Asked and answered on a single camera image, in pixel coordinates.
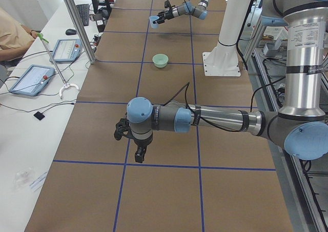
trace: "black small square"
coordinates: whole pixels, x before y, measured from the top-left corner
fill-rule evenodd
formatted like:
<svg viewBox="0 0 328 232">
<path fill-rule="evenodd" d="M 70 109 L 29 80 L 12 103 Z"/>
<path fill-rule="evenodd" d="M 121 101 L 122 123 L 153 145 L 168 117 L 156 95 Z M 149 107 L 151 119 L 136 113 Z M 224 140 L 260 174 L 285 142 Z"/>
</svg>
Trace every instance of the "black small square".
<svg viewBox="0 0 328 232">
<path fill-rule="evenodd" d="M 38 118 L 40 121 L 45 118 L 45 115 L 43 115 L 41 112 L 37 112 L 36 114 L 34 114 L 33 116 L 35 116 L 36 118 Z"/>
</svg>

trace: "robotic arm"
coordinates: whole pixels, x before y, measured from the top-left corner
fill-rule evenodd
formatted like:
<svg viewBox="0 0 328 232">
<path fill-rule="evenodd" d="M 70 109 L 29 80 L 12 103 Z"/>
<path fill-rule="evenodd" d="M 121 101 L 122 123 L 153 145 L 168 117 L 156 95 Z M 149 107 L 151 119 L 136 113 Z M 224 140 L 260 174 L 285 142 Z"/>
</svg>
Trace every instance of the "robotic arm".
<svg viewBox="0 0 328 232">
<path fill-rule="evenodd" d="M 164 8 L 167 10 L 161 11 L 156 16 L 151 16 L 149 19 L 151 21 L 151 26 L 153 28 L 157 28 L 158 24 L 162 24 L 165 20 L 170 20 L 175 17 L 190 14 L 196 18 L 204 20 L 207 16 L 207 7 L 209 4 L 209 0 L 199 0 L 197 6 L 193 6 L 190 2 L 184 1 L 183 4 L 179 6 L 171 6 L 169 0 L 164 2 Z"/>
<path fill-rule="evenodd" d="M 285 102 L 278 113 L 188 106 L 173 101 L 161 106 L 134 98 L 127 105 L 127 117 L 116 124 L 115 138 L 133 139 L 138 146 L 135 160 L 140 163 L 152 142 L 153 130 L 187 132 L 197 125 L 250 132 L 303 160 L 323 156 L 328 152 L 328 126 L 323 123 L 325 113 L 319 108 L 319 98 L 327 18 L 328 0 L 263 1 L 264 22 L 289 25 Z"/>
</svg>

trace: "person's arm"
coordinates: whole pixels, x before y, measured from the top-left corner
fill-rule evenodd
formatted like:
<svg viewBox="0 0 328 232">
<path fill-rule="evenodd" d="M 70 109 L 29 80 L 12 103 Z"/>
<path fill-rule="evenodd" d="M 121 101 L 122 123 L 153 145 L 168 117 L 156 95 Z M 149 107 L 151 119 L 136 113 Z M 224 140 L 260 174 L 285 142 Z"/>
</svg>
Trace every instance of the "person's arm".
<svg viewBox="0 0 328 232">
<path fill-rule="evenodd" d="M 27 50 L 30 48 L 33 41 L 34 40 L 30 41 L 26 46 L 14 48 L 14 49 L 0 50 L 0 62 L 16 59 L 23 56 L 25 52 L 27 52 Z"/>
<path fill-rule="evenodd" d="M 23 25 L 23 24 L 21 24 L 21 26 L 22 26 L 22 28 L 24 28 L 24 30 L 25 30 L 29 35 L 31 35 L 33 38 L 37 38 L 37 32 L 36 32 L 36 31 L 30 29 L 29 27 L 27 27 L 27 26 L 25 26 L 25 25 Z"/>
</svg>

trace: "green bowl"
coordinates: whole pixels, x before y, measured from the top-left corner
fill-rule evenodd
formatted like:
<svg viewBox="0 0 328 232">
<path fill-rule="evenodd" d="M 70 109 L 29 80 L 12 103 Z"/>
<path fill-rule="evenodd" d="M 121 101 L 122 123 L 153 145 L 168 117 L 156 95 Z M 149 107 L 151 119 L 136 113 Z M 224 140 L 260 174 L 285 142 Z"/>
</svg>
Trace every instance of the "green bowl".
<svg viewBox="0 0 328 232">
<path fill-rule="evenodd" d="M 156 54 L 153 56 L 153 62 L 157 68 L 164 68 L 168 64 L 168 61 L 169 57 L 165 54 Z"/>
</svg>

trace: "brown paper table surface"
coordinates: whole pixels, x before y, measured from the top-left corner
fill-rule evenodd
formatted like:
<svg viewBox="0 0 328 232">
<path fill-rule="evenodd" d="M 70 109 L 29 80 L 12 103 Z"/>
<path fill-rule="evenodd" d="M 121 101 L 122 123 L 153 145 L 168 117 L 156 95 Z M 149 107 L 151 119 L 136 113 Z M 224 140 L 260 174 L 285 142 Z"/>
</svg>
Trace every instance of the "brown paper table surface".
<svg viewBox="0 0 328 232">
<path fill-rule="evenodd" d="M 189 103 L 249 110 L 247 72 L 203 73 L 225 0 L 211 0 L 204 21 L 185 15 L 151 29 L 164 1 L 117 0 L 27 232 L 292 231 L 266 140 L 204 127 L 154 132 L 137 164 L 134 143 L 113 138 L 130 99 L 164 103 L 188 81 Z M 164 69 L 151 63 L 156 53 L 169 56 Z"/>
</svg>

